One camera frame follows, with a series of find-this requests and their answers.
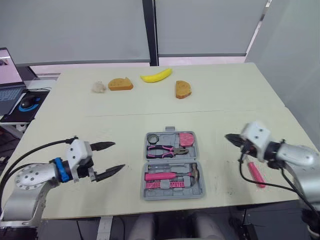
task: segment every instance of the toast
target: toast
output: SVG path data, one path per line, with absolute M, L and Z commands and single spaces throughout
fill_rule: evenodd
M 115 78 L 111 80 L 108 84 L 108 88 L 111 91 L 119 91 L 119 90 L 131 90 L 134 88 L 134 85 L 130 81 L 129 78 Z
M 190 84 L 186 81 L 176 81 L 175 83 L 175 97 L 177 99 L 184 99 L 191 94 Z

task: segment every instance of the laptop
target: laptop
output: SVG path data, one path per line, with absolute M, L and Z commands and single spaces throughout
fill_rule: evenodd
M 26 88 L 7 48 L 0 48 L 0 116 L 8 114 Z

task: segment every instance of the pink hammer handle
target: pink hammer handle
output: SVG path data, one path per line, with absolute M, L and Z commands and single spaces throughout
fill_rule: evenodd
M 164 179 L 174 179 L 176 173 L 174 172 L 159 172 L 159 173 L 146 173 L 144 180 L 153 181 L 153 180 L 164 180 Z
M 248 168 L 251 173 L 251 176 L 255 181 L 265 183 L 264 178 L 261 176 L 254 162 L 248 162 Z M 263 184 L 257 184 L 257 186 L 262 189 L 266 187 L 266 185 L 263 185 Z

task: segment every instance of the robotic arm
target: robotic arm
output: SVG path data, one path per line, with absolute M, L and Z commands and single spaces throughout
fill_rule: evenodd
M 114 142 L 89 144 L 75 137 L 66 151 L 66 160 L 60 157 L 49 163 L 34 163 L 17 172 L 14 190 L 8 198 L 0 216 L 1 239 L 32 239 L 37 236 L 46 206 L 46 196 L 50 189 L 73 180 L 90 177 L 99 182 L 111 177 L 125 165 L 107 169 L 101 174 L 94 171 L 93 151 L 111 147 Z
M 273 169 L 286 169 L 294 179 L 291 187 L 300 196 L 302 220 L 308 224 L 313 238 L 319 238 L 320 229 L 320 157 L 313 149 L 271 140 L 271 132 L 258 122 L 248 123 L 241 134 L 225 136 L 241 148 L 240 164 L 244 155 L 250 155 Z

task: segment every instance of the open toolbox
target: open toolbox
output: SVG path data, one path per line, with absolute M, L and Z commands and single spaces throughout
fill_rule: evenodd
M 196 199 L 205 194 L 203 171 L 196 161 L 198 145 L 192 131 L 149 132 L 144 140 L 141 185 L 145 200 Z

